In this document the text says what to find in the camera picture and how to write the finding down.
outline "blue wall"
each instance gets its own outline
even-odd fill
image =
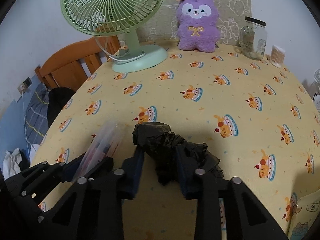
[[[31,97],[40,84],[36,75],[31,78],[32,84],[18,102],[12,101],[0,120],[0,167],[6,151],[22,150],[28,156],[28,147],[24,131],[24,111],[30,103]]]

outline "bed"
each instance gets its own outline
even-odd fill
[[[120,167],[134,152],[134,126],[163,122],[188,141],[205,142],[221,159],[224,178],[240,177],[287,232],[290,199],[320,187],[320,120],[304,87],[288,67],[276,68],[266,57],[250,60],[238,47],[219,44],[214,53],[202,53],[181,51],[172,40],[156,43],[169,54],[156,67],[115,73],[105,62],[80,85],[81,79],[32,165],[71,161],[87,150],[106,120],[116,120],[125,126],[114,157]],[[70,66],[70,56],[58,65]],[[54,83],[48,70],[36,71],[47,84],[60,84],[54,69]],[[137,197],[123,204],[125,239],[193,239],[196,201],[184,200],[176,182],[161,186],[154,168],[146,156]],[[69,187],[58,185],[42,207],[51,208]]]
[[[120,48],[116,36],[99,37],[98,40],[111,54],[115,54]],[[60,49],[41,68],[38,66],[35,72],[39,80],[48,88],[69,87],[77,91],[88,78],[80,60],[84,60],[90,73],[93,74],[101,65],[100,52],[102,50],[92,37]]]

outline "fan stand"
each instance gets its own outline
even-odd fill
[[[129,48],[129,53],[119,59],[130,60],[127,62],[114,61],[112,70],[117,73],[136,72],[143,69],[151,68],[168,57],[167,51],[158,45],[143,45],[140,46],[136,30],[132,30],[125,34],[126,44]],[[143,57],[133,59],[145,52]]]

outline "jar label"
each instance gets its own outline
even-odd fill
[[[264,51],[266,50],[266,41],[263,39],[258,40],[257,52],[261,55],[264,55]]]
[[[243,35],[243,44],[247,47],[247,49],[252,51],[253,49],[253,40],[254,40],[254,32],[245,33]]]

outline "wall outlet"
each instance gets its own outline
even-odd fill
[[[20,92],[20,94],[22,95],[24,92],[26,92],[27,90],[27,86],[22,83],[20,86],[18,86],[18,91]]]
[[[31,84],[31,79],[27,77],[26,80],[20,86],[18,86],[18,91],[20,92],[20,94],[23,95],[23,93],[27,91],[28,87],[30,87]]]

